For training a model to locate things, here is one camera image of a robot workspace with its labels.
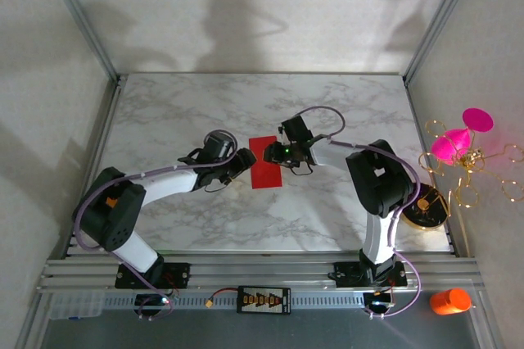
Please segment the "black power distribution board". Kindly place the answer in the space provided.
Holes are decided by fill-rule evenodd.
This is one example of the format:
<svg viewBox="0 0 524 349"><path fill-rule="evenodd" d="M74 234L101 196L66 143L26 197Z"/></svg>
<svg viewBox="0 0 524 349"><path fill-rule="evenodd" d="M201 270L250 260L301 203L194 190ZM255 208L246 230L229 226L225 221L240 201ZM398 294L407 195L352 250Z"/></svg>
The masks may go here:
<svg viewBox="0 0 524 349"><path fill-rule="evenodd" d="M289 315L291 314L291 289L240 286L237 289L237 313Z"/></svg>

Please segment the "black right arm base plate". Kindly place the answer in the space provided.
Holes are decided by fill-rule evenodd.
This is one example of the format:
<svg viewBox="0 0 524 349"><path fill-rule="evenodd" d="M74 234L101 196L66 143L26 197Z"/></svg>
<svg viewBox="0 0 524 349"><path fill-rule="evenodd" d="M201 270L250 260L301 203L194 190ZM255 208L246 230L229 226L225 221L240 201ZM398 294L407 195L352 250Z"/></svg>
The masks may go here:
<svg viewBox="0 0 524 349"><path fill-rule="evenodd" d="M373 277L370 267L358 261L342 261L333 264L334 271L327 276L337 288L386 288L408 286L404 264L397 261L386 272Z"/></svg>

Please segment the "small black controller board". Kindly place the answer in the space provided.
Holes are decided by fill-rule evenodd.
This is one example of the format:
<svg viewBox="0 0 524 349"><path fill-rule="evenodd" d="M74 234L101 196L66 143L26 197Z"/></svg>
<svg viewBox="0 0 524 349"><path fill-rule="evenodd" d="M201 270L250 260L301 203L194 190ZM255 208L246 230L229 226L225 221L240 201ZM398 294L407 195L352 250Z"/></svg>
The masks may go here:
<svg viewBox="0 0 524 349"><path fill-rule="evenodd" d="M166 297L163 297L158 294L138 294L134 300L135 306L153 306L153 307L163 307L168 305L168 300Z"/></svg>
<svg viewBox="0 0 524 349"><path fill-rule="evenodd" d="M364 305L376 313L383 313L395 305L391 292L365 292Z"/></svg>

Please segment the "black round gold-rimmed dish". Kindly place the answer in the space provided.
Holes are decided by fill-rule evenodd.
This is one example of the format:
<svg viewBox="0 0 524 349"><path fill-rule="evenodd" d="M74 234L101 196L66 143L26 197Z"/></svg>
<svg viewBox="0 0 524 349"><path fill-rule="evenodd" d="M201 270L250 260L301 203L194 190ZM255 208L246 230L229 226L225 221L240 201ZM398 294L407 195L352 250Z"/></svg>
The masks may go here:
<svg viewBox="0 0 524 349"><path fill-rule="evenodd" d="M449 217L448 202L441 193L429 184L421 184L418 198L404 209L402 220L420 230L434 230L441 227Z"/></svg>

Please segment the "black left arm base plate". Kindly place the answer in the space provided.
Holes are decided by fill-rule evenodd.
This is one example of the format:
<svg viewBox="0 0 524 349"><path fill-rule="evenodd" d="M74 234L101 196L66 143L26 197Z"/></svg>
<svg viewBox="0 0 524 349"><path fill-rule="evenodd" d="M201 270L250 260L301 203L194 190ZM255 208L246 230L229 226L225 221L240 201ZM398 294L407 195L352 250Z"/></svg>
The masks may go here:
<svg viewBox="0 0 524 349"><path fill-rule="evenodd" d="M164 262L153 265L140 275L152 286L159 289L185 289L190 277L188 263ZM115 278L117 289L143 289L147 285L126 266L120 265Z"/></svg>

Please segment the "aluminium frame post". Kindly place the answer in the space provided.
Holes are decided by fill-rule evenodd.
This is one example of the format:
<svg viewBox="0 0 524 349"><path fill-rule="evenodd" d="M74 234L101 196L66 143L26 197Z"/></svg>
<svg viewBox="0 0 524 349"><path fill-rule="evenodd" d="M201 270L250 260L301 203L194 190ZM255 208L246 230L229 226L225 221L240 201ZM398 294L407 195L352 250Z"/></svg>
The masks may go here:
<svg viewBox="0 0 524 349"><path fill-rule="evenodd" d="M80 0L62 0L67 7L71 17L77 25L79 32L82 34L85 42L89 46L93 55L97 58L102 69L106 73L108 79L117 83L119 80L119 74L112 64L105 48L102 45L101 40L97 36L95 29L90 23L87 13L84 10L84 6Z"/></svg>
<svg viewBox="0 0 524 349"><path fill-rule="evenodd" d="M445 24L450 18L458 2L459 0L440 1L434 16L431 18L431 22L427 27L426 32L422 36L421 42L417 46L417 49L402 76L404 86L406 88L409 88L411 83L414 81L417 73L426 60L427 55L431 51L433 45L436 43L436 40L444 29Z"/></svg>

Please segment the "orange plastic cylinder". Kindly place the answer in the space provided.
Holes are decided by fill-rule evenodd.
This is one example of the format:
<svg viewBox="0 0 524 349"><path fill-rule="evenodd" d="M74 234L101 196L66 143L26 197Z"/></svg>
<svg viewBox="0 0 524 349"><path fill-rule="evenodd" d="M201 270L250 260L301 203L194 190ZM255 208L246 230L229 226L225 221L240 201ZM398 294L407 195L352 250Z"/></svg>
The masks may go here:
<svg viewBox="0 0 524 349"><path fill-rule="evenodd" d="M451 288L431 296L430 307L437 315L453 315L471 309L472 299L461 288Z"/></svg>

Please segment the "aluminium rail beams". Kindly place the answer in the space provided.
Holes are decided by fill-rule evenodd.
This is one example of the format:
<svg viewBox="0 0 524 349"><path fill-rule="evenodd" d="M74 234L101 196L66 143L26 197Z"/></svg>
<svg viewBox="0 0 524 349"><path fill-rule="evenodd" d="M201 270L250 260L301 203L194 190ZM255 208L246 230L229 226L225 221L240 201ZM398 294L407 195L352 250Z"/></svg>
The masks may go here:
<svg viewBox="0 0 524 349"><path fill-rule="evenodd" d="M287 286L296 289L334 289L328 275L334 264L351 261L342 254L181 254L168 256L172 263L187 263L182 274L187 289L211 291L239 285ZM408 259L420 275L422 286L437 288L446 283L482 287L477 262L450 254L412 254ZM113 290L124 278L117 262L108 256L75 256L47 261L37 283L39 292L66 290Z"/></svg>

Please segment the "clear plastic organizer box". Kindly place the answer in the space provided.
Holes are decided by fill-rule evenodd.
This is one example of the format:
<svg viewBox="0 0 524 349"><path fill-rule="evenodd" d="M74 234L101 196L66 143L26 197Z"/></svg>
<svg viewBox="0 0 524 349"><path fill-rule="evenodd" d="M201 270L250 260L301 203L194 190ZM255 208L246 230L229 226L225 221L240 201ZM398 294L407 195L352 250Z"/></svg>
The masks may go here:
<svg viewBox="0 0 524 349"><path fill-rule="evenodd" d="M71 291L54 294L51 302L51 320L77 320L98 317L105 304L103 291Z"/></svg>

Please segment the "red paper sheet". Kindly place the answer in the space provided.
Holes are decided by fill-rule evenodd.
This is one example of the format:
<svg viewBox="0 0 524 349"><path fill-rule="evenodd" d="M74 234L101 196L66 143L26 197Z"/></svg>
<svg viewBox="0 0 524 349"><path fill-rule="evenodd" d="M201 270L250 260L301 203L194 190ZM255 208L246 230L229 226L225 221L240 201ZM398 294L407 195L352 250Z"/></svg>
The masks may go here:
<svg viewBox="0 0 524 349"><path fill-rule="evenodd" d="M255 154L256 163L251 167L251 187L253 189L282 187L282 172L279 165L264 160L264 150L276 142L276 136L249 139L249 148Z"/></svg>

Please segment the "aluminium side rail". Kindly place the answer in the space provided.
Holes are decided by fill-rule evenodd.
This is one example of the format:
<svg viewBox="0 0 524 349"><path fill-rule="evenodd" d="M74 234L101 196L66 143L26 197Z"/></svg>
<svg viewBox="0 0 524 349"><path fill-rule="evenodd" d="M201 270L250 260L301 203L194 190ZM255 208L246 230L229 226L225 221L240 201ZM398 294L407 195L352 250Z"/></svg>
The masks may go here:
<svg viewBox="0 0 524 349"><path fill-rule="evenodd" d="M97 168L100 165L106 140L111 131L112 121L120 100L120 95L127 84L128 77L128 75L119 75L116 81L110 81L102 95L102 103L88 142L88 160L85 166L84 176L73 210L76 209L97 174Z"/></svg>
<svg viewBox="0 0 524 349"><path fill-rule="evenodd" d="M409 90L409 87L407 86L407 84L405 84L404 86L405 86L406 97L408 99L409 106L410 106L410 109L411 109L411 112L412 112L412 115L413 115L413 121L414 121L414 124L415 124L415 128L416 128L416 130L418 132L418 139L419 139L422 151L425 152L427 150L427 143L426 143L426 139L425 139L425 134L422 131L421 121L419 119L417 110L416 110L415 105L413 103L413 98L412 98L412 94L411 94L411 92ZM438 188L438 183L436 182L436 177L435 177L434 174L428 174L424 170L423 173L422 173L421 178L423 179L423 182L425 184L430 184L434 188ZM459 256L456 253L456 250L455 250L455 247L454 247L454 240L453 240L453 236L451 235L450 230L449 230L449 222L448 221L443 223L443 225L441 226L441 229L429 228L429 229L419 229L419 231L425 232L425 233L430 233L430 232L435 232L436 233L436 232L441 231L446 236L446 240L447 240L447 243L448 243L448 246L449 246L448 253L450 255L452 255L452 256L456 256L456 257Z"/></svg>

